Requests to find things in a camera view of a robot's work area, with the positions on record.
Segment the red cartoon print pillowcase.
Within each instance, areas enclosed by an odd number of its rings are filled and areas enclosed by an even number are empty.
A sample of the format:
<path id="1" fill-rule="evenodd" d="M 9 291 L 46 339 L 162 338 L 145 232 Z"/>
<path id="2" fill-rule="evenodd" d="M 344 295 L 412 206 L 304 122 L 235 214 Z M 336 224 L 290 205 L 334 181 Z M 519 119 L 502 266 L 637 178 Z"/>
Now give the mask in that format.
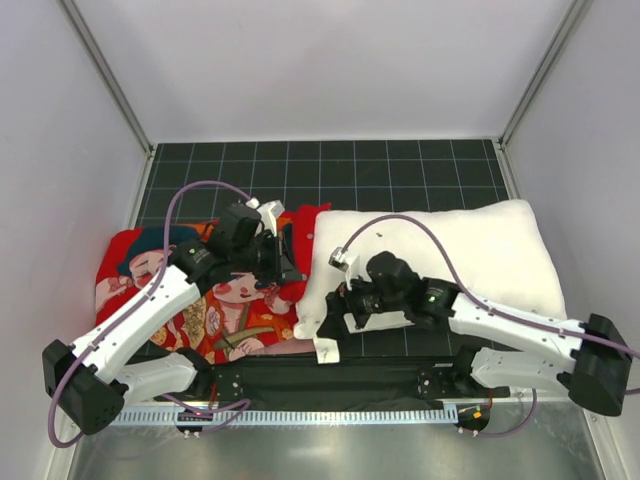
<path id="1" fill-rule="evenodd" d="M 138 227 L 117 233 L 106 249 L 96 275 L 95 310 L 103 323 L 146 286 L 159 270 L 165 247 L 200 238 L 207 240 L 217 219 L 199 224 Z M 297 341 L 295 305 L 305 282 L 278 286 L 258 281 L 249 273 L 233 273 L 202 298 L 174 315 L 140 349 L 173 352 L 187 347 L 211 364 L 223 364 L 281 344 L 282 353 L 305 353 L 312 343 Z"/>

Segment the white pillow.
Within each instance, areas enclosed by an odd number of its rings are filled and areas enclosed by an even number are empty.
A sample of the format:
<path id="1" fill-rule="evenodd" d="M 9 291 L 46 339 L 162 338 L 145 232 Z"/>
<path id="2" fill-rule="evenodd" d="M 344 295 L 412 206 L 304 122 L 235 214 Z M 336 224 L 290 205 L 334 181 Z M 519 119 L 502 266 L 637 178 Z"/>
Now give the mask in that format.
<path id="1" fill-rule="evenodd" d="M 296 303 L 294 337 L 310 340 L 326 316 L 325 297 L 344 274 L 329 265 L 336 247 L 360 256 L 360 276 L 374 255 L 389 251 L 422 277 L 461 278 L 476 296 L 564 320 L 564 296 L 538 229 L 524 200 L 506 200 L 474 210 L 410 211 L 404 219 L 380 212 L 326 210 L 309 229 L 295 228 L 310 246 L 310 271 Z"/>

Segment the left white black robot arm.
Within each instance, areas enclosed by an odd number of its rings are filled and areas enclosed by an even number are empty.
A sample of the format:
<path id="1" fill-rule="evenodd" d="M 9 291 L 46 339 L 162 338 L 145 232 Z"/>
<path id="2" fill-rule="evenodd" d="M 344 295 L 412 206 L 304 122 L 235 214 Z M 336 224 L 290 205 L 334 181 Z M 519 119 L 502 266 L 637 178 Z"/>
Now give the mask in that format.
<path id="1" fill-rule="evenodd" d="M 117 235 L 96 283 L 96 326 L 43 351 L 53 409 L 93 435 L 132 403 L 203 399 L 217 366 L 290 351 L 317 213 L 250 199 L 206 224 Z"/>

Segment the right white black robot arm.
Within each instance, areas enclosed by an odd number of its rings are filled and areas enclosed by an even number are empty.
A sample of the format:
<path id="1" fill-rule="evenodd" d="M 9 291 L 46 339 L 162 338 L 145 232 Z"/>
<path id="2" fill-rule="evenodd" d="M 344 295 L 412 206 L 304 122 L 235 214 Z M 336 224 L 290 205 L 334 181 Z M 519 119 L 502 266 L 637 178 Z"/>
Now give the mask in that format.
<path id="1" fill-rule="evenodd" d="M 560 320 L 503 306 L 442 279 L 422 277 L 407 262 L 383 251 L 354 276 L 358 259 L 336 249 L 329 258 L 344 274 L 325 297 L 326 316 L 316 336 L 343 340 L 368 330 L 409 323 L 450 331 L 507 347 L 460 351 L 450 372 L 452 388 L 473 396 L 482 388 L 519 387 L 563 391 L 591 412 L 621 414 L 632 365 L 630 347 L 607 317 Z"/>

